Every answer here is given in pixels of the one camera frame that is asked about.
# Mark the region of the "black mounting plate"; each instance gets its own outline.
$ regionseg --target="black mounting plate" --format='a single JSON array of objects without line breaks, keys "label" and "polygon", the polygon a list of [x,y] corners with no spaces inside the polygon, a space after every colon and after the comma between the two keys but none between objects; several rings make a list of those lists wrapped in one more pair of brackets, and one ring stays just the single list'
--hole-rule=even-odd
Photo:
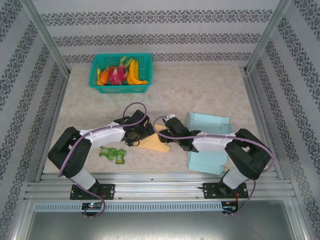
[{"label": "black mounting plate", "polygon": [[205,182],[202,184],[204,199],[233,199],[238,193],[239,199],[249,197],[247,185],[243,182],[236,189],[232,190],[229,196],[224,196],[219,190],[218,182]]},{"label": "black mounting plate", "polygon": [[[116,185],[114,184],[100,184],[96,195],[102,197],[104,200],[113,200],[115,196],[115,187]],[[96,198],[82,191],[76,185],[72,185],[70,199],[71,200],[99,200],[99,198]]]}]

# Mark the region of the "green basket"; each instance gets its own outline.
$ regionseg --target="green basket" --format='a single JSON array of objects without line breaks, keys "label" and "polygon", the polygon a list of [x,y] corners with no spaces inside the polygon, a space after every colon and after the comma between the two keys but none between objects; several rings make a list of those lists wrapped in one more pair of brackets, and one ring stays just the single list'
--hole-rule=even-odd
[{"label": "green basket", "polygon": [[[101,69],[101,72],[109,66],[118,66],[120,59],[127,56],[126,60],[134,58],[139,63],[139,79],[147,80],[147,85],[128,85],[127,81],[123,85],[111,85],[107,84],[104,86],[97,85],[97,70]],[[127,93],[145,93],[148,87],[152,83],[152,56],[149,53],[119,53],[119,54],[98,54],[94,57],[89,86],[97,89],[101,94],[127,94]]]}]

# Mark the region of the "patterned wallpaper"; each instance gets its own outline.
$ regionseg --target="patterned wallpaper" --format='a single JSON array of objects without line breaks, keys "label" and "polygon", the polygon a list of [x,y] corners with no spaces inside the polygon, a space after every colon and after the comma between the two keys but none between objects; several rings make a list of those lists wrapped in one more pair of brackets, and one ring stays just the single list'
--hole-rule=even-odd
[{"label": "patterned wallpaper", "polygon": [[64,76],[18,0],[0,0],[0,240],[35,179]]},{"label": "patterned wallpaper", "polygon": [[320,239],[320,6],[293,0],[251,73],[282,172]]},{"label": "patterned wallpaper", "polygon": [[245,66],[279,0],[35,0],[66,62],[148,52],[155,65]]}]

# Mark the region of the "light blue block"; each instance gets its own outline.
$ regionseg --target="light blue block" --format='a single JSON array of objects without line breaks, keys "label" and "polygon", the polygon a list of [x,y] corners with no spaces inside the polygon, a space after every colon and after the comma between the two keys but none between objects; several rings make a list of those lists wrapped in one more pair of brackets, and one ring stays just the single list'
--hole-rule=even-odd
[{"label": "light blue block", "polygon": [[213,116],[190,112],[186,119],[186,127],[192,130],[200,130],[209,134],[230,134],[232,125],[229,117]]},{"label": "light blue block", "polygon": [[[230,134],[232,125],[229,124],[229,117],[212,116],[200,113],[190,112],[186,120],[186,127],[192,130],[200,130],[209,134]],[[190,170],[221,174],[223,167],[227,163],[228,155],[226,153],[201,151],[188,153],[188,168]]]},{"label": "light blue block", "polygon": [[196,162],[187,162],[188,169],[202,172],[202,173],[208,173],[208,174],[221,174],[224,170],[222,166],[212,166],[212,165],[205,165],[205,164],[200,164]]},{"label": "light blue block", "polygon": [[213,151],[188,152],[190,162],[211,166],[221,166],[228,161],[227,154]]}]

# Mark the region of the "floor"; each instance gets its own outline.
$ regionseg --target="floor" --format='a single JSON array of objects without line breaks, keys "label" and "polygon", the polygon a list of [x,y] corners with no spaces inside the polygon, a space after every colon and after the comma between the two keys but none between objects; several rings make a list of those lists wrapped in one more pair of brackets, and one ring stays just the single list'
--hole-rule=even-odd
[{"label": "floor", "polygon": [[[64,130],[94,129],[122,117],[125,107],[142,102],[150,121],[173,113],[186,124],[189,112],[230,117],[233,131],[246,128],[258,136],[258,130],[238,65],[154,66],[152,85],[146,93],[101,94],[89,87],[89,68],[72,69],[51,145]],[[132,106],[130,116],[137,108]],[[125,164],[115,164],[92,150],[85,167],[92,173],[170,173],[192,172],[187,168],[188,155],[177,144],[169,152],[128,147],[116,142],[105,147],[127,151]],[[233,167],[229,159],[225,170]],[[58,169],[47,160],[44,173]]]}]

